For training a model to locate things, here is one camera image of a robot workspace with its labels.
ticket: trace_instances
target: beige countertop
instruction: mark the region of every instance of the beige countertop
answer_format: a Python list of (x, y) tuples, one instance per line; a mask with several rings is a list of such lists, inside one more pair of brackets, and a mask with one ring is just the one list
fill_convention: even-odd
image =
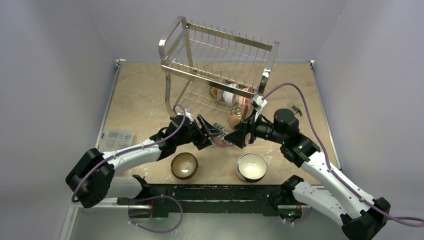
[[(172, 76), (171, 104), (175, 103), (186, 79)], [(329, 159), (338, 166), (332, 141), (317, 92), (313, 72), (309, 64), (275, 63), (267, 83), (265, 93), (278, 84), (291, 82), (302, 90), (314, 127), (328, 150)], [(195, 85), (199, 92), (207, 92), (208, 87)], [(201, 114), (209, 123), (220, 123), (228, 128), (227, 116), (224, 111), (207, 106), (210, 100), (182, 98), (180, 103), (193, 108), (195, 114)], [(299, 119), (300, 131), (318, 143), (309, 126), (302, 99), (295, 88), (286, 86), (280, 88), (267, 98), (268, 104), (262, 114), (272, 121), (273, 113), (280, 108), (291, 109), (296, 105), (303, 111)], [(126, 62), (120, 71), (113, 97), (107, 114), (104, 130), (108, 128), (130, 129), (135, 132), (133, 145), (139, 144), (170, 123), (165, 107), (165, 75), (158, 62)], [(171, 174), (170, 163), (174, 156), (182, 152), (192, 153), (199, 162), (195, 176), (180, 180)], [(145, 176), (148, 183), (179, 183), (179, 184), (244, 184), (236, 175), (236, 162), (244, 153), (256, 153), (262, 156), (268, 166), (265, 177), (256, 184), (281, 184), (291, 175), (298, 175), (312, 185), (318, 185), (308, 173), (298, 169), (293, 163), (283, 157), (280, 145), (257, 138), (254, 144), (243, 149), (236, 146), (220, 148), (210, 146), (201, 151), (193, 144), (179, 146), (176, 152), (157, 162), (151, 162), (126, 171), (124, 176)]]

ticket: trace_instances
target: small plastic box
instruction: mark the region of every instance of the small plastic box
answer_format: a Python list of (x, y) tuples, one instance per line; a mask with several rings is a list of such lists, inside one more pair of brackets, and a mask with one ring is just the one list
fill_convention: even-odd
[(99, 152), (110, 152), (128, 148), (133, 144), (134, 131), (128, 129), (107, 129), (98, 143)]

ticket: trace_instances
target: cable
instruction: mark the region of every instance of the cable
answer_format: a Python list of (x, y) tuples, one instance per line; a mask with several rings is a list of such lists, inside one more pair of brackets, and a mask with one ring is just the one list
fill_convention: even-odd
[(148, 197), (148, 198), (145, 198), (145, 199), (128, 199), (128, 200), (131, 201), (131, 202), (145, 202), (145, 201), (150, 201), (150, 200), (155, 200), (155, 199), (162, 199), (162, 198), (170, 199), (170, 200), (174, 201), (178, 205), (179, 212), (180, 212), (180, 217), (179, 217), (179, 220), (178, 220), (178, 222), (176, 223), (175, 226), (173, 226), (173, 227), (171, 227), (170, 229), (167, 229), (167, 230), (154, 230), (154, 229), (151, 229), (151, 228), (148, 228), (148, 227), (139, 225), (138, 223), (136, 223), (135, 221), (133, 221), (133, 219), (131, 218), (131, 215), (130, 215), (130, 213), (131, 213), (130, 211), (128, 211), (128, 219), (129, 219), (129, 222), (128, 223), (131, 223), (131, 224), (133, 224), (136, 227), (139, 227), (141, 229), (147, 230), (147, 231), (152, 232), (152, 233), (155, 233), (155, 234), (167, 234), (167, 233), (170, 233), (170, 232), (174, 231), (175, 229), (177, 229), (178, 226), (183, 221), (183, 207), (181, 206), (181, 204), (175, 198), (173, 198), (171, 196), (160, 195), (160, 196)]
[(300, 224), (301, 222), (303, 222), (303, 221), (305, 221), (308, 217), (309, 217), (309, 215), (311, 215), (311, 213), (312, 213), (312, 207), (310, 207), (309, 208), (309, 210), (307, 211), (307, 213), (305, 214), (305, 216), (304, 217), (302, 217), (299, 221), (295, 221), (295, 222), (293, 222), (295, 225), (296, 224)]
[[(332, 168), (331, 168), (330, 159), (329, 159), (329, 155), (327, 153), (326, 147), (324, 146), (323, 142), (321, 141), (320, 137), (318, 136), (317, 132), (315, 131), (314, 125), (312, 124), (311, 115), (310, 115), (309, 110), (308, 110), (308, 105), (306, 104), (305, 96), (304, 96), (304, 94), (302, 93), (301, 89), (298, 86), (296, 86), (294, 83), (291, 83), (291, 82), (282, 83), (282, 84), (274, 87), (267, 94), (265, 94), (262, 97), (262, 99), (263, 100), (266, 99), (269, 95), (271, 95), (277, 89), (279, 89), (279, 88), (281, 88), (283, 86), (287, 86), (287, 85), (294, 87), (299, 92), (300, 97), (302, 98), (303, 105), (305, 107), (305, 111), (306, 111), (307, 119), (309, 121), (310, 128), (312, 129), (313, 135), (318, 140), (319, 145), (321, 145), (321, 147), (322, 147), (322, 151), (324, 152), (325, 163), (327, 165), (327, 168), (333, 174), (333, 176), (339, 182), (341, 182), (347, 189), (349, 189), (349, 191), (351, 191), (356, 197), (358, 197), (358, 199), (363, 199), (363, 197), (358, 192), (356, 192), (355, 189), (353, 189), (351, 186), (349, 186), (349, 184), (347, 182), (345, 182), (339, 175), (337, 175), (337, 173), (334, 170), (331, 170)], [(402, 225), (413, 227), (413, 228), (423, 228), (424, 227), (424, 219), (422, 219), (422, 218), (413, 217), (413, 216), (397, 216), (397, 217), (396, 216), (392, 216), (392, 215), (390, 215), (390, 214), (388, 214), (388, 213), (380, 210), (378, 207), (374, 206), (374, 204), (371, 204), (369, 201), (367, 201), (365, 199), (363, 199), (363, 202), (366, 205), (370, 206), (375, 211), (377, 211), (378, 213), (380, 213), (383, 216), (385, 216), (386, 218), (388, 218), (389, 220), (393, 220), (393, 221), (398, 222), (398, 223), (400, 223)], [(417, 222), (421, 222), (421, 223), (412, 223), (412, 222), (407, 222), (407, 221), (403, 221), (403, 220), (411, 220), (411, 221), (417, 221)]]
[(83, 186), (83, 184), (87, 181), (87, 179), (100, 167), (100, 166), (102, 166), (104, 163), (106, 163), (107, 161), (109, 161), (109, 160), (112, 160), (113, 158), (116, 158), (116, 157), (119, 157), (119, 156), (121, 156), (121, 155), (123, 155), (123, 154), (126, 154), (126, 153), (129, 153), (129, 152), (132, 152), (132, 151), (137, 151), (137, 150), (140, 150), (140, 149), (145, 149), (145, 148), (150, 148), (150, 147), (152, 147), (152, 146), (154, 146), (154, 145), (157, 145), (157, 144), (160, 144), (160, 143), (163, 143), (163, 142), (165, 142), (166, 140), (168, 140), (168, 139), (170, 139), (170, 138), (172, 138), (182, 127), (183, 127), (183, 124), (184, 124), (184, 122), (186, 121), (186, 110), (184, 109), (184, 107), (183, 106), (181, 106), (180, 104), (176, 104), (175, 106), (173, 106), (173, 108), (172, 108), (172, 111), (175, 113), (175, 107), (179, 107), (180, 109), (182, 109), (182, 121), (181, 121), (181, 123), (179, 124), (179, 126), (176, 128), (176, 130), (173, 132), (173, 133), (171, 133), (171, 134), (169, 134), (167, 137), (165, 137), (165, 138), (163, 138), (163, 139), (161, 139), (161, 140), (159, 140), (159, 141), (156, 141), (156, 142), (153, 142), (153, 143), (150, 143), (150, 144), (146, 144), (146, 145), (141, 145), (141, 146), (135, 146), (135, 147), (129, 147), (129, 148), (127, 148), (127, 149), (125, 149), (125, 150), (123, 150), (123, 151), (120, 151), (120, 152), (118, 152), (116, 155), (111, 155), (111, 156), (109, 156), (109, 157), (106, 157), (105, 159), (103, 159), (102, 161), (100, 161), (97, 165), (95, 165), (90, 171), (88, 171), (88, 173), (81, 179), (81, 181), (79, 182), (79, 184), (78, 184), (78, 186), (76, 186), (76, 188), (75, 188), (75, 190), (73, 191), (73, 193), (72, 193), (72, 197), (71, 197), (71, 202), (73, 202), (73, 203), (77, 203), (77, 202), (79, 202), (80, 200), (78, 200), (78, 199), (76, 199), (76, 197), (77, 197), (77, 193), (80, 191), (80, 189), (81, 189), (81, 187)]

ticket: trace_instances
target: dish rack wire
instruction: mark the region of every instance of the dish rack wire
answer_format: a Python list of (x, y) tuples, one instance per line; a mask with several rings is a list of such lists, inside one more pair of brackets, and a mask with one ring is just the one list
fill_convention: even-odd
[[(174, 34), (181, 26), (181, 32)], [(161, 68), (165, 73), (165, 105), (170, 117), (175, 114), (171, 105), (171, 75), (187, 79), (175, 104), (191, 113), (197, 108), (229, 112), (232, 105), (214, 99), (211, 88), (246, 98), (263, 95), (280, 43), (263, 43), (217, 27), (199, 22), (187, 22), (178, 16), (159, 42)], [(236, 87), (227, 84), (235, 83)]]

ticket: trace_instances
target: gray wall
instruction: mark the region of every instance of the gray wall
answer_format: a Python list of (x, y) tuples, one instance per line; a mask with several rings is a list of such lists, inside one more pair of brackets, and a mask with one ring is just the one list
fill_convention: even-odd
[[(315, 61), (343, 171), (424, 218), (424, 2), (350, 0)], [(389, 223), (376, 239), (423, 239)]]
[(178, 16), (255, 39), (281, 42), (277, 61), (317, 57), (348, 0), (87, 0), (115, 58), (158, 61)]
[(0, 33), (1, 239), (57, 239), (114, 59), (83, 0), (1, 1)]

